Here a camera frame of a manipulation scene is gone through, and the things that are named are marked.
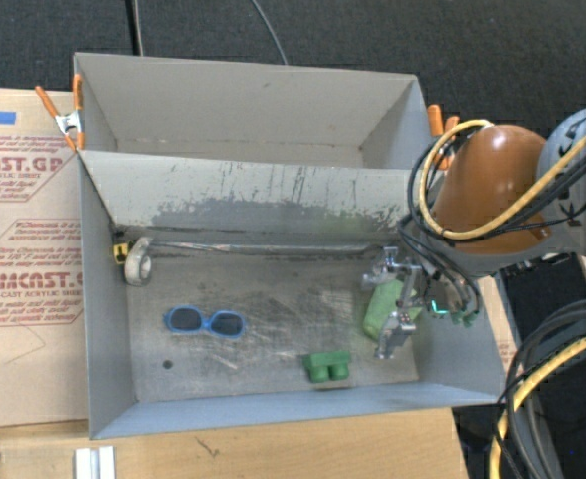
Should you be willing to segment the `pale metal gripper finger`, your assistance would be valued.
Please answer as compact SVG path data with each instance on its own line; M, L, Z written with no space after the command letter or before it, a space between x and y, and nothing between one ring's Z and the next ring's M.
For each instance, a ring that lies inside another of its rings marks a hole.
M406 280L422 266L398 246L385 246L361 277L362 288L375 288L393 280Z
M398 347L416 332L416 323L408 311L392 312L381 327L375 357L391 359Z

